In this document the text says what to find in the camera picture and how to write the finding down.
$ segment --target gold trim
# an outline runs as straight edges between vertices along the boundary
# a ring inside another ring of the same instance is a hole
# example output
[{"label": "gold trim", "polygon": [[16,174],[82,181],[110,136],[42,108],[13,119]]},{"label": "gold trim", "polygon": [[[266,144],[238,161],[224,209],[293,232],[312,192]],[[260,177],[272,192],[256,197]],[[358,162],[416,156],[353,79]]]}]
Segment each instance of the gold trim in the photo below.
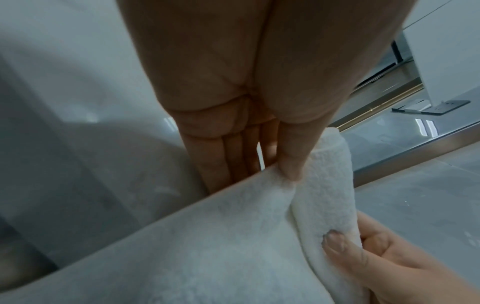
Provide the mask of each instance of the gold trim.
[{"label": "gold trim", "polygon": [[378,106],[370,109],[369,111],[358,115],[357,117],[353,118],[352,120],[349,120],[346,123],[338,126],[338,129],[340,129],[340,132],[345,131],[346,129],[351,128],[354,125],[364,121],[365,119],[372,117],[373,115],[377,114],[378,112],[381,112],[381,111],[385,110],[386,108],[393,106],[397,102],[399,102],[399,101],[401,101],[401,100],[403,100],[403,99],[405,99],[405,98],[423,90],[424,88],[425,87],[424,87],[423,83],[418,84],[418,85],[414,86],[413,88],[410,88],[410,89],[406,90],[405,92],[393,97],[392,99],[385,101],[381,105],[378,105]]}]

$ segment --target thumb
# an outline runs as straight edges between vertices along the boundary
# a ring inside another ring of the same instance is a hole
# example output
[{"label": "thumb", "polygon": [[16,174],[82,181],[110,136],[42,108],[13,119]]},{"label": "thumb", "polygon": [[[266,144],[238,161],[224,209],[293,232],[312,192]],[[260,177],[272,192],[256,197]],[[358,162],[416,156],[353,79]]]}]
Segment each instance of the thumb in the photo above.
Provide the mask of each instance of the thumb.
[{"label": "thumb", "polygon": [[323,237],[323,249],[330,261],[360,285],[386,300],[398,300],[415,288],[414,269],[394,264],[368,252],[342,233],[331,230]]}]

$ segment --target folded towel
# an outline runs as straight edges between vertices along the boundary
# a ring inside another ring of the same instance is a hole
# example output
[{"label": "folded towel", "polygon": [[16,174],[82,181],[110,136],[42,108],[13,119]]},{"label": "folded towel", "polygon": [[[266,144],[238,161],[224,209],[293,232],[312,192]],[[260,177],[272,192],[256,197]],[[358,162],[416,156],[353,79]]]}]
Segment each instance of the folded towel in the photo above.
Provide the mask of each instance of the folded towel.
[{"label": "folded towel", "polygon": [[336,129],[317,146],[298,186],[270,167],[0,304],[366,304],[321,247],[333,228],[361,244],[350,152]]}]

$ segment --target fingernail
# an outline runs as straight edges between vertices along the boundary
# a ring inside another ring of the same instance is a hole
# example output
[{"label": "fingernail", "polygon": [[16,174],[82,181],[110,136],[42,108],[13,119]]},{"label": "fingernail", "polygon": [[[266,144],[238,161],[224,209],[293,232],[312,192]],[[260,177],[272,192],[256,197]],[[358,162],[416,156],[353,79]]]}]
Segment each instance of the fingernail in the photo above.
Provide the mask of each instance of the fingernail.
[{"label": "fingernail", "polygon": [[330,247],[331,250],[342,253],[347,249],[345,236],[336,230],[330,230],[323,236],[323,244]]}]

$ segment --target hand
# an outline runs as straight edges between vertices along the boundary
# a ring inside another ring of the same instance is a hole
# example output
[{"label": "hand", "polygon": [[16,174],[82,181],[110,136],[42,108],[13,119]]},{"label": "hand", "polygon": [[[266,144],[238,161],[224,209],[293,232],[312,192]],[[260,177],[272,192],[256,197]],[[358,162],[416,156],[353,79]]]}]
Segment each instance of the hand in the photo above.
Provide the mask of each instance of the hand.
[{"label": "hand", "polygon": [[118,0],[210,192],[265,164],[299,180],[415,0]]},{"label": "hand", "polygon": [[322,245],[335,266],[372,291],[372,303],[480,303],[479,292],[463,279],[361,212],[358,227],[363,249],[336,231]]}]

